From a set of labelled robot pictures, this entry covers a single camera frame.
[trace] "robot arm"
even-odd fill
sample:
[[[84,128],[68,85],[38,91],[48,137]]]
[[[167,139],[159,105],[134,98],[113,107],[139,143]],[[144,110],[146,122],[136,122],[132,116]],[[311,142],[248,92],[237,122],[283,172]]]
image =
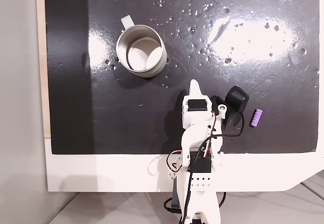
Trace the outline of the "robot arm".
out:
[[[225,119],[226,110],[225,105],[219,105],[218,112],[212,112],[212,102],[209,97],[202,95],[196,80],[191,81],[189,95],[184,97],[182,103],[182,124],[186,130],[182,135],[182,154],[177,164],[182,165],[177,173],[177,194],[181,211],[184,213],[190,180],[190,161],[191,158],[198,157],[197,166],[195,165],[192,174],[187,213],[182,217],[185,224],[191,223],[193,219],[201,219],[206,224],[220,223],[213,173],[214,154],[220,150],[223,139],[222,137],[211,139],[209,153],[208,147],[205,147],[206,157],[204,154],[198,156],[198,149],[211,132],[222,134],[221,124]]]

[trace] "black object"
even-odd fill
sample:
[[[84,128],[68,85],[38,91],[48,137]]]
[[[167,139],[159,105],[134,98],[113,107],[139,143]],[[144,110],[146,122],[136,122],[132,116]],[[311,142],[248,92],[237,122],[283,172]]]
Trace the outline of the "black object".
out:
[[[243,113],[247,106],[249,95],[238,86],[233,86],[226,95],[225,103],[229,105],[235,112]],[[235,115],[233,126],[240,121],[239,114]]]
[[[249,95],[238,86],[233,86],[226,95],[225,101],[219,96],[210,98],[213,104],[213,110],[217,111],[217,106],[224,104],[227,106],[225,120],[223,121],[224,128],[236,127],[241,120],[249,100]]]
[[[195,161],[198,152],[190,152],[190,168],[192,168],[192,164]],[[212,171],[212,158],[211,154],[208,151],[206,157],[203,154],[199,154],[197,156],[196,164],[194,166],[193,172],[195,173],[209,173]]]
[[[178,192],[177,192],[177,179],[176,178],[173,179],[171,208],[174,211],[180,210],[180,213],[181,213],[180,202],[179,202],[179,197],[178,197]]]
[[[188,111],[207,111],[207,102],[204,99],[188,100]]]

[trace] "white frame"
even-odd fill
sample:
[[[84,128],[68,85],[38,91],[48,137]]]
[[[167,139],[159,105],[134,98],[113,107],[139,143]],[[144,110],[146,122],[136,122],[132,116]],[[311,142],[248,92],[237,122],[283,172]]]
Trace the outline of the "white frame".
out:
[[[320,14],[324,14],[320,0]],[[51,192],[171,192],[166,155],[54,155],[51,149],[44,0],[37,0],[40,81],[48,190]],[[320,31],[324,23],[320,15]],[[319,44],[324,51],[324,43]],[[321,54],[320,66],[323,66]],[[320,74],[319,84],[323,81]],[[324,86],[319,105],[324,105]],[[285,191],[324,169],[324,110],[319,107],[316,152],[301,154],[225,154],[215,173],[218,192]]]

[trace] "stainless steel cup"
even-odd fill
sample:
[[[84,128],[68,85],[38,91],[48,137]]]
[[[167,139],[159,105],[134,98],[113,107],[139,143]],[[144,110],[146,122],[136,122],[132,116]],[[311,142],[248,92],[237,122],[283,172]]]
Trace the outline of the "stainless steel cup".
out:
[[[116,51],[122,65],[144,78],[160,73],[167,61],[161,37],[149,26],[135,25],[129,15],[121,21],[125,31],[117,41]]]

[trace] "water droplet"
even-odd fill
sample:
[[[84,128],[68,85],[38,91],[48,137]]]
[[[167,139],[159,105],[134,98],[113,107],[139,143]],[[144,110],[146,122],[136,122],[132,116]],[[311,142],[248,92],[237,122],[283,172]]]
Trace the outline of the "water droplet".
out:
[[[225,63],[230,63],[231,61],[232,61],[231,58],[226,58],[226,59],[225,59]]]
[[[304,56],[307,54],[307,50],[305,48],[302,48],[300,50],[300,53],[303,54]]]

